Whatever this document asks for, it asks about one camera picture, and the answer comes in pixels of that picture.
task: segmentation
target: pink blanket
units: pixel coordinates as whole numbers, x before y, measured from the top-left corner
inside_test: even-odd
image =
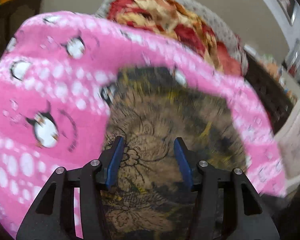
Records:
[[[263,106],[241,77],[217,73],[174,40],[56,12],[28,19],[0,61],[0,222],[15,237],[58,167],[82,167],[101,152],[108,105],[100,88],[120,67],[177,65],[191,87],[226,98],[258,192],[284,195],[284,171]],[[75,224],[80,235],[78,192]]]

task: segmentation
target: patterned rug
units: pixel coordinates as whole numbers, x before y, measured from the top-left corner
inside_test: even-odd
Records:
[[[104,148],[119,135],[126,145],[117,184],[103,192],[112,239],[185,239],[196,193],[183,185],[173,142],[245,170],[226,101],[182,87],[164,67],[123,69],[115,86]]]

